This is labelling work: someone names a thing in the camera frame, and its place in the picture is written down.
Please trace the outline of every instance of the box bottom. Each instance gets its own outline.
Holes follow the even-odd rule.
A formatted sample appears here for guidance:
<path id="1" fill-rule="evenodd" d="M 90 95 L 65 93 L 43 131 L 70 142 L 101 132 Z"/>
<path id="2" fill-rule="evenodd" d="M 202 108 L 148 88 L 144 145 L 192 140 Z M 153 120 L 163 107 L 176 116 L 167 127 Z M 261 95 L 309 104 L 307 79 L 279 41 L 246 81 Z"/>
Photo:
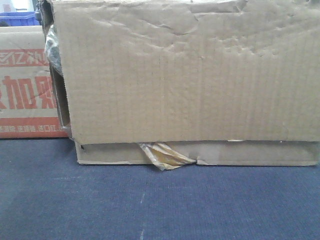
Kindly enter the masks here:
<path id="1" fill-rule="evenodd" d="M 167 142 L 198 165 L 312 166 L 320 155 L 319 142 L 305 141 L 182 141 Z M 136 143 L 75 143 L 77 161 L 84 165 L 152 164 Z"/>

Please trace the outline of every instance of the blue surface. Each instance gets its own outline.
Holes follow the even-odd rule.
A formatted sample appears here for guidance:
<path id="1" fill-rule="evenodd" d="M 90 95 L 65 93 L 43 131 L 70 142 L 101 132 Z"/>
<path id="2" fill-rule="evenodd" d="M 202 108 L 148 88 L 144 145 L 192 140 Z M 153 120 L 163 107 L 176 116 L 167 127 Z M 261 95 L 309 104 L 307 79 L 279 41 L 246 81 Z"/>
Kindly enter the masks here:
<path id="1" fill-rule="evenodd" d="M 319 167 L 81 166 L 0 140 L 1 240 L 320 240 Z"/>
<path id="2" fill-rule="evenodd" d="M 23 11 L 23 12 L 1 12 L 0 22 L 5 21 L 10 26 L 33 26 L 40 25 L 39 21 L 36 20 L 34 11 Z"/>

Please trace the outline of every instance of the blue plastic crate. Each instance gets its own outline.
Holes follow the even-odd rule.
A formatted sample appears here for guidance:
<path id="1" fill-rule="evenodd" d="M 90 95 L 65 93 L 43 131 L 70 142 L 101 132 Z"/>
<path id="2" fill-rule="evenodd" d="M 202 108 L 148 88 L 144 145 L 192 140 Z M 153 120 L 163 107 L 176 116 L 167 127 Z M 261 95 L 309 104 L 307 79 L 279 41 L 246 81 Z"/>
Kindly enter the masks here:
<path id="1" fill-rule="evenodd" d="M 23 12 L 1 12 L 0 22 L 6 22 L 10 26 L 33 26 L 40 25 L 39 21 L 36 20 L 34 11 L 23 11 Z"/>

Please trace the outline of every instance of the dented cardboard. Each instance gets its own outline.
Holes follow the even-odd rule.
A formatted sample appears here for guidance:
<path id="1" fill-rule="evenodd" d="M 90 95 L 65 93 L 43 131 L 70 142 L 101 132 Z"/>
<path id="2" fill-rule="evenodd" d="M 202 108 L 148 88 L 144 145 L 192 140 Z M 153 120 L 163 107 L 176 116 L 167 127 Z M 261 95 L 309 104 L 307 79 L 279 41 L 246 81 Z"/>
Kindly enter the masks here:
<path id="1" fill-rule="evenodd" d="M 0 27 L 0 138 L 66 137 L 40 26 Z"/>
<path id="2" fill-rule="evenodd" d="M 79 144 L 320 141 L 319 4 L 50 2 Z"/>

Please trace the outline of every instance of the cardboard flap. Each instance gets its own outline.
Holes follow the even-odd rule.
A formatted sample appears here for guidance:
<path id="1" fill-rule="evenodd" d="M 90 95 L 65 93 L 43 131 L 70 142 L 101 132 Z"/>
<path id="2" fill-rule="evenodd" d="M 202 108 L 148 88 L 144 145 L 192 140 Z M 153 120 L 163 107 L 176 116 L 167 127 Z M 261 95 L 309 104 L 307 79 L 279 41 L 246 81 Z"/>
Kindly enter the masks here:
<path id="1" fill-rule="evenodd" d="M 319 4 L 52 5 L 80 144 L 320 141 Z"/>

